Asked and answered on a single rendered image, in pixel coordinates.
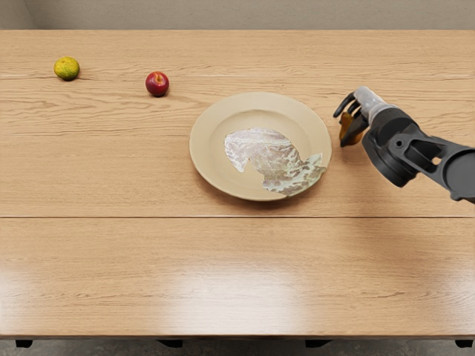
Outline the yellow-green citrus fruit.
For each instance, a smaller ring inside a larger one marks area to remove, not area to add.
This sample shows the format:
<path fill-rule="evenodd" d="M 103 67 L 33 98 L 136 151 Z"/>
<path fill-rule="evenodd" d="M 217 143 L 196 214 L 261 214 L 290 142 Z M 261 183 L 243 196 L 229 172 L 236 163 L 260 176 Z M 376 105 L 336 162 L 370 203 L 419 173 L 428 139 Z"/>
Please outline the yellow-green citrus fruit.
<path fill-rule="evenodd" d="M 75 58 L 63 56 L 54 63 L 53 72 L 64 81 L 72 81 L 79 75 L 80 66 Z"/>

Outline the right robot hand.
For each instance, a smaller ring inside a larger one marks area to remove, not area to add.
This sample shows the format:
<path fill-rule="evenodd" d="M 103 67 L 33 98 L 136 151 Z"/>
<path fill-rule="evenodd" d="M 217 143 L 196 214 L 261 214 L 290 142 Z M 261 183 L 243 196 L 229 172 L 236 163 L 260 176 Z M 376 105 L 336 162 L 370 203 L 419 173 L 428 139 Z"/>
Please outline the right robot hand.
<path fill-rule="evenodd" d="M 372 125 L 379 113 L 394 108 L 398 109 L 397 106 L 386 103 L 368 87 L 360 86 L 343 99 L 341 104 L 336 108 L 333 117 L 339 118 L 340 121 L 343 112 L 348 112 L 353 116 L 360 116 L 364 120 L 366 130 Z"/>

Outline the beige patterned plate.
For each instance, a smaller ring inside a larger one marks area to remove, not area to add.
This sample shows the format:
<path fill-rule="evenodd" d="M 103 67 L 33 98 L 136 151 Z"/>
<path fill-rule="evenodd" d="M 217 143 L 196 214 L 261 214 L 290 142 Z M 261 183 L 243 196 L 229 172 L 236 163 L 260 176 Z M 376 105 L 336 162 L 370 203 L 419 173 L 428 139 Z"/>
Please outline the beige patterned plate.
<path fill-rule="evenodd" d="M 305 104 L 249 92 L 207 108 L 191 129 L 189 151 L 197 172 L 216 189 L 273 201 L 303 193 L 322 178 L 332 141 L 324 121 Z"/>

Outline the orange-yellow fruit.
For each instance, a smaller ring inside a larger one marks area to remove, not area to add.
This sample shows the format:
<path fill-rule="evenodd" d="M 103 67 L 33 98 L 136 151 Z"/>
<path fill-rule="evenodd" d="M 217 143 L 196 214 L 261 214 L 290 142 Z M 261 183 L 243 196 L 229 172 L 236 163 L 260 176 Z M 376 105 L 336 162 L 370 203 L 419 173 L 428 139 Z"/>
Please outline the orange-yellow fruit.
<path fill-rule="evenodd" d="M 341 127 L 338 137 L 342 148 L 356 145 L 361 141 L 365 130 L 365 123 L 360 116 L 353 116 L 348 112 L 343 112 L 339 123 Z"/>

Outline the red apple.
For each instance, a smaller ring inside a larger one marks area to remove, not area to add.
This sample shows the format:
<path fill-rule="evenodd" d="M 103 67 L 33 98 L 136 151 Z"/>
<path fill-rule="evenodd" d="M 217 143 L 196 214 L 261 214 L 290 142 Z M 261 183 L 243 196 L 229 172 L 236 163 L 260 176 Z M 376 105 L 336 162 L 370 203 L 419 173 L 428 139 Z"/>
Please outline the red apple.
<path fill-rule="evenodd" d="M 169 86 L 170 81 L 167 75 L 160 71 L 149 73 L 145 79 L 145 88 L 152 96 L 165 96 Z"/>

